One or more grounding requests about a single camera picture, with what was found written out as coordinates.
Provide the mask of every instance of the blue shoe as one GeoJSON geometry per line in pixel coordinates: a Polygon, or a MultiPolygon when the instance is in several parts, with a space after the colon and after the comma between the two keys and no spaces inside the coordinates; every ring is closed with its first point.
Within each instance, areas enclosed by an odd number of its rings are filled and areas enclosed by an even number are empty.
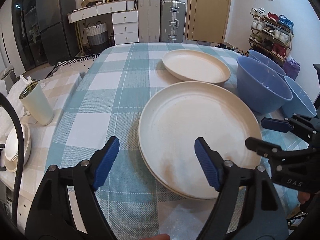
{"type": "Polygon", "coordinates": [[[287,27],[290,29],[290,31],[293,33],[293,22],[290,21],[286,16],[283,14],[280,15],[278,23],[283,25],[284,27],[287,27]]]}

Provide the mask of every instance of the cardboard box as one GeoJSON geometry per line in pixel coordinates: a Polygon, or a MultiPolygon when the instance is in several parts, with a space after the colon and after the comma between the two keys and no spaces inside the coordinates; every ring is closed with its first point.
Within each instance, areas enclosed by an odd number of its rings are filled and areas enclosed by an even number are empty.
{"type": "Polygon", "coordinates": [[[95,5],[97,2],[98,2],[98,0],[84,0],[81,3],[81,7],[92,6],[92,5],[95,5]]]}

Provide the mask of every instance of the metal screw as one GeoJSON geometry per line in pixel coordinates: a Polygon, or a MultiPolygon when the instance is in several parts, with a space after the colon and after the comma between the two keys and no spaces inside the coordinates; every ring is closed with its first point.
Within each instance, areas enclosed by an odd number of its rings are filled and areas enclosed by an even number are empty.
{"type": "Polygon", "coordinates": [[[56,168],[57,168],[57,165],[50,165],[49,166],[49,171],[55,171],[56,170],[56,168]]]}
{"type": "Polygon", "coordinates": [[[88,160],[83,160],[80,162],[80,165],[83,166],[83,167],[86,167],[89,165],[89,161],[88,160]]]}
{"type": "Polygon", "coordinates": [[[233,166],[233,162],[232,161],[229,161],[229,160],[226,160],[224,162],[224,165],[227,166],[227,167],[232,167],[233,166]]]}
{"type": "Polygon", "coordinates": [[[264,172],[266,169],[263,166],[259,165],[257,167],[257,170],[260,171],[260,172],[264,172]]]}

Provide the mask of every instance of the white tissue paper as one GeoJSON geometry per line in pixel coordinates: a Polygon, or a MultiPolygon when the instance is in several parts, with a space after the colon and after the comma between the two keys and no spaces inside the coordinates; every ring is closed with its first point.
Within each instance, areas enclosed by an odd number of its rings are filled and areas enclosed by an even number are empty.
{"type": "Polygon", "coordinates": [[[0,79],[0,92],[7,97],[8,92],[7,92],[7,88],[5,87],[5,81],[0,79]]]}
{"type": "MultiPolygon", "coordinates": [[[[25,114],[25,110],[19,96],[31,82],[31,78],[26,80],[23,76],[20,76],[19,81],[13,84],[7,96],[8,101],[13,106],[19,119],[25,114]]],[[[0,107],[0,124],[0,141],[3,142],[4,138],[9,135],[13,128],[13,122],[7,111],[2,106],[0,107]]]]}

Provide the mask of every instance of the shoe rack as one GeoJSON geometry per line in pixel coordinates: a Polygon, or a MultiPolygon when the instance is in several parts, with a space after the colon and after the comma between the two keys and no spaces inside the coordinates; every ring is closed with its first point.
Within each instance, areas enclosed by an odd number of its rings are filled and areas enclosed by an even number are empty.
{"type": "Polygon", "coordinates": [[[274,43],[278,43],[281,46],[284,46],[285,49],[286,49],[286,56],[284,57],[284,59],[281,59],[280,57],[278,57],[278,55],[273,54],[271,51],[269,51],[268,49],[263,47],[260,43],[249,39],[249,44],[251,46],[251,49],[252,49],[253,46],[257,46],[257,47],[261,48],[263,51],[265,51],[266,53],[268,53],[268,54],[272,55],[273,57],[275,57],[280,62],[284,63],[287,60],[287,58],[290,55],[290,52],[292,50],[292,39],[294,37],[294,34],[290,32],[290,29],[288,29],[285,26],[282,26],[281,24],[278,24],[278,23],[276,23],[274,21],[271,21],[271,20],[268,20],[268,19],[265,19],[265,18],[257,17],[256,15],[252,15],[252,16],[253,16],[254,20],[265,22],[268,25],[271,25],[273,27],[277,27],[278,29],[280,29],[281,32],[283,32],[284,34],[287,34],[289,36],[289,41],[288,41],[288,43],[285,44],[282,41],[280,41],[278,39],[275,39],[271,35],[251,27],[251,31],[252,31],[253,34],[257,34],[257,33],[263,34],[262,37],[266,37],[268,40],[272,41],[272,46],[273,46],[274,43]]]}

